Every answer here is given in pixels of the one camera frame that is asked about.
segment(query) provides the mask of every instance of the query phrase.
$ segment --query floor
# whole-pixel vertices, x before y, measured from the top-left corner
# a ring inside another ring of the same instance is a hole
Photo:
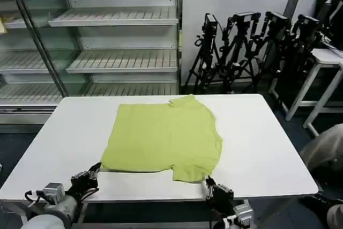
[[[274,110],[275,116],[293,142],[295,148],[298,151],[301,150],[312,139],[309,131],[304,130],[301,126],[304,118],[294,117],[290,122],[286,122],[283,112],[277,108],[278,106],[275,105],[273,99],[267,94],[264,94],[264,97]],[[0,162],[3,165],[3,172],[0,175],[0,186],[3,185],[34,137],[34,134],[0,134]],[[330,192],[330,197],[343,195],[343,191],[331,189],[330,187],[328,191]],[[270,200],[251,200],[251,205],[255,210],[255,216],[258,216],[269,202]],[[17,215],[0,212],[0,229],[15,229],[20,227],[21,220]],[[264,228],[324,229],[325,227],[320,223],[314,213],[296,202],[284,212],[275,215]]]

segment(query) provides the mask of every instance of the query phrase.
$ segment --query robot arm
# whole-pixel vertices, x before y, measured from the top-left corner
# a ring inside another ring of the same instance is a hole
[[[88,171],[73,176],[71,187],[66,192],[61,183],[49,183],[43,190],[36,191],[38,198],[35,201],[29,197],[33,192],[26,192],[25,198],[31,202],[32,218],[22,229],[70,229],[82,201],[99,190],[96,176],[100,166],[99,162]],[[47,201],[43,209],[37,206],[41,198]]]

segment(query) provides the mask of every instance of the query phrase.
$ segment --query white stool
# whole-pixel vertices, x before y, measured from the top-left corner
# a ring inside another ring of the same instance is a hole
[[[315,64],[309,72],[292,106],[288,110],[288,108],[282,104],[285,112],[287,113],[286,121],[290,121],[292,119],[299,107],[313,107],[318,103],[318,101],[304,101],[303,99],[315,80],[319,70],[321,68],[339,68],[340,64],[343,62],[343,56],[338,55],[338,53],[335,53],[332,49],[314,49],[312,54],[315,57]],[[269,93],[278,98],[279,96],[275,91],[276,84],[277,81],[274,80],[269,89]]]
[[[340,63],[340,69],[337,72],[336,76],[324,92],[323,96],[318,101],[315,108],[312,110],[309,117],[306,119],[306,121],[303,124],[303,128],[308,128],[311,130],[311,132],[317,137],[319,133],[317,132],[316,128],[312,125],[312,122],[317,117],[319,113],[343,113],[343,108],[341,107],[324,107],[331,97],[334,90],[337,88],[339,83],[343,79],[343,63]]]

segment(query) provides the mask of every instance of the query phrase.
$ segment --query camera tripod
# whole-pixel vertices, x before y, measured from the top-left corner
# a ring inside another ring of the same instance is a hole
[[[203,25],[203,35],[197,36],[197,41],[195,45],[200,47],[194,64],[189,71],[187,81],[184,88],[187,87],[192,75],[196,76],[193,94],[197,93],[198,85],[200,83],[200,93],[203,94],[206,87],[211,83],[214,76],[214,70],[212,69],[213,52],[215,52],[217,62],[219,62],[219,53],[215,45],[215,37],[217,35],[218,22],[215,17],[209,13],[205,15],[205,22]],[[195,72],[197,64],[199,63],[198,70]]]
[[[218,22],[214,16],[210,14],[205,15],[205,22],[203,25],[203,36],[198,36],[198,40],[195,42],[196,46],[200,46],[198,55],[194,61],[194,64],[189,72],[189,76],[185,83],[186,87],[192,75],[196,76],[196,81],[193,89],[193,94],[197,94],[197,88],[200,82],[200,93],[203,94],[205,89],[213,82],[223,82],[223,92],[231,93],[231,84],[234,80],[238,79],[243,71],[246,71],[251,77],[254,78],[252,60],[255,58],[252,51],[252,45],[256,38],[255,32],[257,24],[259,22],[260,13],[241,13],[235,14],[232,18],[228,18],[227,27],[223,29],[222,40],[224,45],[219,49],[222,52],[222,56],[219,56],[217,46],[215,44],[215,36],[217,34]],[[250,23],[253,21],[252,30],[250,34],[250,40],[247,39],[248,29]],[[234,36],[232,43],[229,43],[230,32],[236,24],[238,33]],[[245,58],[238,62],[240,50],[245,46]],[[229,53],[233,50],[232,57],[228,63],[226,59]],[[213,53],[217,58],[217,62],[212,66]]]
[[[291,33],[291,42],[284,53],[286,63],[278,79],[279,100],[287,97],[294,83],[305,80],[313,66],[313,49],[320,44],[322,25],[319,20],[299,15]]]
[[[254,86],[256,91],[258,83],[265,74],[270,73],[272,78],[278,77],[281,71],[281,62],[284,60],[283,54],[290,45],[291,39],[289,19],[279,13],[266,12],[261,34],[256,39],[254,55],[258,56],[261,49],[267,44],[266,51],[262,60],[256,59],[259,70],[254,78],[255,80],[242,93],[245,93],[251,86]]]
[[[232,18],[228,19],[227,27],[223,31],[222,40],[224,41],[224,46],[222,46],[219,51],[222,52],[222,63],[226,63],[227,56],[232,51],[231,59],[225,66],[225,76],[223,79],[223,90],[225,93],[231,93],[232,83],[241,77],[243,71],[245,71],[249,76],[245,78],[251,78],[254,80],[255,74],[253,71],[252,60],[256,59],[254,52],[252,51],[252,45],[257,37],[255,34],[256,28],[261,17],[260,13],[240,13],[235,14]],[[252,29],[250,33],[250,40],[248,41],[247,34],[248,29],[250,28],[250,23],[252,23]],[[231,44],[229,44],[229,34],[233,25],[237,26],[237,35],[234,36],[234,39]],[[245,46],[245,60],[238,62],[240,55],[240,50]]]

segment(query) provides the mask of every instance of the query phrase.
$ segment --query table leg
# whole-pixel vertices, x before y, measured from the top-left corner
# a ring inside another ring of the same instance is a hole
[[[315,63],[312,67],[309,75],[307,76],[304,84],[302,85],[299,94],[296,96],[292,106],[290,107],[287,115],[286,115],[286,121],[290,121],[292,117],[294,116],[296,110],[299,108],[299,105],[301,104],[301,101],[304,99],[306,93],[308,92],[310,86],[312,85],[313,81],[315,80],[320,68],[322,67],[321,64]]]
[[[317,115],[320,113],[321,109],[325,106],[325,104],[331,97],[332,93],[337,88],[338,84],[341,82],[342,75],[343,75],[343,69],[341,67],[339,71],[337,72],[336,76],[334,77],[334,79],[332,80],[332,82],[330,83],[330,85],[328,86],[328,88],[326,89],[326,91],[324,92],[323,96],[318,101],[316,107],[312,110],[311,114],[304,122],[304,125],[303,125],[304,128],[307,128],[308,124],[311,124],[314,121],[314,119],[317,117]]]
[[[24,203],[1,202],[1,205],[19,215],[23,225],[27,223],[27,214],[31,211]]]
[[[297,197],[284,197],[273,200],[272,203],[263,211],[263,213],[256,219],[257,228],[263,228],[267,222],[275,215],[288,208],[297,200]]]

